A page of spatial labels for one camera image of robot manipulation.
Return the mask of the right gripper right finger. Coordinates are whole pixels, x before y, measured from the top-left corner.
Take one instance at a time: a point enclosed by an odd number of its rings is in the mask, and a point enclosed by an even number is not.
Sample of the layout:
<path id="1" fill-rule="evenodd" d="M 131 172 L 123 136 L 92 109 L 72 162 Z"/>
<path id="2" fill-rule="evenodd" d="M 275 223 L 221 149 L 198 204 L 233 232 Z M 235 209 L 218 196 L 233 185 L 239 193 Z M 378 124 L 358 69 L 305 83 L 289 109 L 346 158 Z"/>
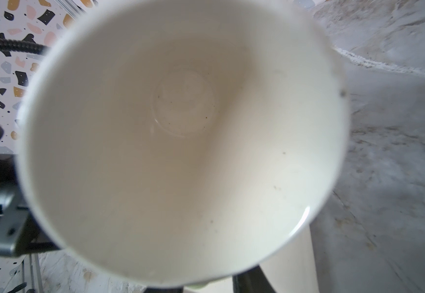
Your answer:
<path id="1" fill-rule="evenodd" d="M 233 277 L 234 293 L 276 293 L 260 266 Z"/>

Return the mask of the light green mug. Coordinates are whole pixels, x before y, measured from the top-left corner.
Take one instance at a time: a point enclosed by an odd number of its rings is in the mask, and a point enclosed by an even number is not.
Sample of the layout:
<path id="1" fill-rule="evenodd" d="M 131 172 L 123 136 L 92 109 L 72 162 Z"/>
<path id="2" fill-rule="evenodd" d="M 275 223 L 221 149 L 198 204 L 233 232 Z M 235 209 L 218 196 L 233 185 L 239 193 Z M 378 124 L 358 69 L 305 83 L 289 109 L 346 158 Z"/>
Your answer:
<path id="1" fill-rule="evenodd" d="M 318 215 L 350 100 L 290 1 L 108 1 L 48 50 L 18 119 L 18 181 L 50 239 L 177 288 L 255 267 Z"/>

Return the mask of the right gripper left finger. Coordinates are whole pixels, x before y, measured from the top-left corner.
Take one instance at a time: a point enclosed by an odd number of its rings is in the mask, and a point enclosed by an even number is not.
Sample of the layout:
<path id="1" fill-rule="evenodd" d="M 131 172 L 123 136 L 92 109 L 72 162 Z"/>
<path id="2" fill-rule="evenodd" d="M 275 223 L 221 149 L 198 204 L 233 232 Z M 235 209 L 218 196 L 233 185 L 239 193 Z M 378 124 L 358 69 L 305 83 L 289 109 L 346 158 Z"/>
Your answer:
<path id="1" fill-rule="evenodd" d="M 146 288 L 144 290 L 144 293 L 183 293 L 184 288 L 168 288 L 168 289 L 161 289 L 161 288 Z"/>

